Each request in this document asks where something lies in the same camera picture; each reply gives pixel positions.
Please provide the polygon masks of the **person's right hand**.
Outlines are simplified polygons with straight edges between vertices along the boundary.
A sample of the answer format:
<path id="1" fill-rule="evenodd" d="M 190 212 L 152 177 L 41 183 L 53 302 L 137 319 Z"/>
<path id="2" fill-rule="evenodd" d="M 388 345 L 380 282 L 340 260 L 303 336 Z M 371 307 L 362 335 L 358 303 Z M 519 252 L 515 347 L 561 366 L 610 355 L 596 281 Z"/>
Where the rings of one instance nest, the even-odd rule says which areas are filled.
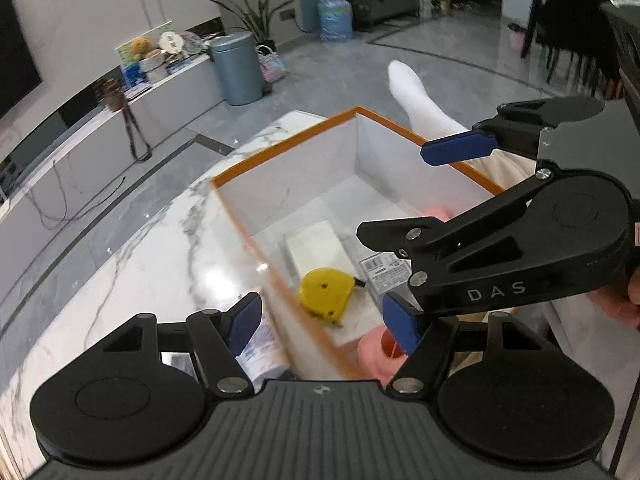
<path id="1" fill-rule="evenodd" d="M 588 298 L 607 316 L 625 326 L 639 329 L 640 273 L 622 271 L 611 283 L 594 290 Z"/>

